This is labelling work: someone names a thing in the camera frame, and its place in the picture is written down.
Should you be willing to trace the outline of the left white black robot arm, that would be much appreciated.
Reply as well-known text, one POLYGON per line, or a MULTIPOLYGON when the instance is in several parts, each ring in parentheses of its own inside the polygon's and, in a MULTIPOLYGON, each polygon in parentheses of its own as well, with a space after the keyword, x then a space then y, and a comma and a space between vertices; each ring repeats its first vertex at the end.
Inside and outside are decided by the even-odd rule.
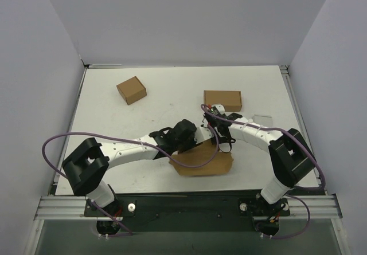
POLYGON ((75 196, 85 196, 97 204, 104 215, 113 215, 118 202, 111 188, 103 182, 107 170, 139 160, 154 160, 187 151, 204 141, 206 130, 183 119, 173 128, 134 139, 131 143, 99 143, 84 140, 64 161, 63 170, 75 196))

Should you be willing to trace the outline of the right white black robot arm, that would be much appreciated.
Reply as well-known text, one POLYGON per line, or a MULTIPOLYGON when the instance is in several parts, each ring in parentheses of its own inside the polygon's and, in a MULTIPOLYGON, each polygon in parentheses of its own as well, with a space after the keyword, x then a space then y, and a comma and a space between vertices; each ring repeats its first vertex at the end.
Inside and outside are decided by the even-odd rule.
POLYGON ((236 113, 230 116, 205 113, 205 119, 230 139, 251 144, 269 153, 273 177, 260 196, 269 205, 277 203, 315 169, 315 159, 298 130, 272 129, 236 113))

